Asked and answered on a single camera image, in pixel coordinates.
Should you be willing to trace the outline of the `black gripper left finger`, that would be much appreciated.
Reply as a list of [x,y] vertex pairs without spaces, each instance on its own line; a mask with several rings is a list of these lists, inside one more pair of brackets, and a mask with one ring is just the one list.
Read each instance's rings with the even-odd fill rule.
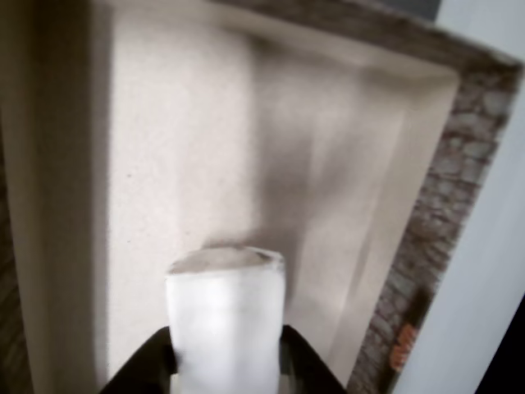
[[135,351],[100,393],[170,393],[171,376],[177,371],[169,327],[160,328]]

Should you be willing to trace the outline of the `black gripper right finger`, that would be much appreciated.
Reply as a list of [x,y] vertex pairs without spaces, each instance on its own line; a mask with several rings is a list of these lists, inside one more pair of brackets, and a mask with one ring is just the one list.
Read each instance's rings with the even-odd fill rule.
[[290,325],[280,338],[281,393],[345,394],[346,390],[306,339]]

